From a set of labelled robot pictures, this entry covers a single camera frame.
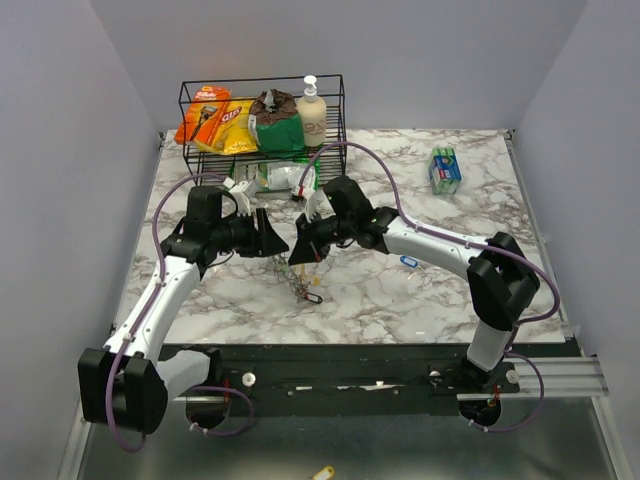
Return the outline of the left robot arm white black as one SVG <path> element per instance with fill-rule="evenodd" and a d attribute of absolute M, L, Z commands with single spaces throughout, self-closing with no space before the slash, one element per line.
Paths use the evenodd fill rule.
<path fill-rule="evenodd" d="M 289 249 L 265 209 L 223 215 L 224 199 L 241 203 L 215 186 L 189 191 L 181 223 L 156 243 L 154 273 L 129 317 L 102 348 L 82 353 L 78 377 L 87 421 L 151 434 L 170 401 L 192 388 L 209 395 L 220 387 L 222 372 L 210 354 L 186 350 L 161 360 L 169 329 L 219 255 L 268 258 Z"/>

